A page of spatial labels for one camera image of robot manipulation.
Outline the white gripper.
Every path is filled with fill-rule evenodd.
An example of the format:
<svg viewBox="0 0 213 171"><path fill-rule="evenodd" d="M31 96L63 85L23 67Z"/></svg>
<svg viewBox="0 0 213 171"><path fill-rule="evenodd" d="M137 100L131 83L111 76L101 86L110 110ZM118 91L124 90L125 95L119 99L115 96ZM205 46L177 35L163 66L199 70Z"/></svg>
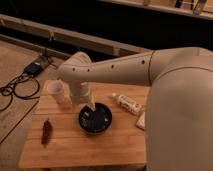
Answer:
<svg viewBox="0 0 213 171"><path fill-rule="evenodd" d="M90 107L92 111L95 111L95 100L93 95L90 94L90 88L87 82L70 84L69 89L70 98L74 104L83 104L88 102L88 107Z"/></svg>

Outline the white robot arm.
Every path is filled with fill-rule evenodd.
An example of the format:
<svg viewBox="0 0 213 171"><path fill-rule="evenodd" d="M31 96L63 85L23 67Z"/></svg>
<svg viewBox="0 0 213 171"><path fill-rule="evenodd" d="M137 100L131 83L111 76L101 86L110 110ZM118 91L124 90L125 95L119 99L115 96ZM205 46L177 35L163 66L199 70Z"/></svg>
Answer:
<svg viewBox="0 0 213 171"><path fill-rule="evenodd" d="M213 52L154 50L93 62L84 52L58 68L76 103L90 82L150 88L145 109L147 171L213 171Z"/></svg>

